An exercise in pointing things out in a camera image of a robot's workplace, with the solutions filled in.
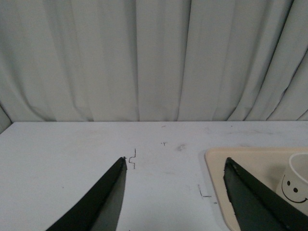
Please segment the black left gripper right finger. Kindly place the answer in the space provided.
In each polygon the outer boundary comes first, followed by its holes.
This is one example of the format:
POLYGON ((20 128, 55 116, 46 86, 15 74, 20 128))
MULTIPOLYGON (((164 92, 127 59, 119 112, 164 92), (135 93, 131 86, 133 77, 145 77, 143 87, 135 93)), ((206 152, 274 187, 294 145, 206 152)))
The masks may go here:
POLYGON ((308 217, 228 157, 224 167, 228 199, 242 231, 306 231, 308 217))

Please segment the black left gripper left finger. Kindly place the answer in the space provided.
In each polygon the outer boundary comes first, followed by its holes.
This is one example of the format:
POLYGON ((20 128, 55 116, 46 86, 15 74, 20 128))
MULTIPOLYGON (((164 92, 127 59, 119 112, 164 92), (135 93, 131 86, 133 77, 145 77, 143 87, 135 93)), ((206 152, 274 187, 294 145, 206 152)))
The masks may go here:
POLYGON ((124 199, 127 164, 119 158, 49 231, 115 231, 124 199))

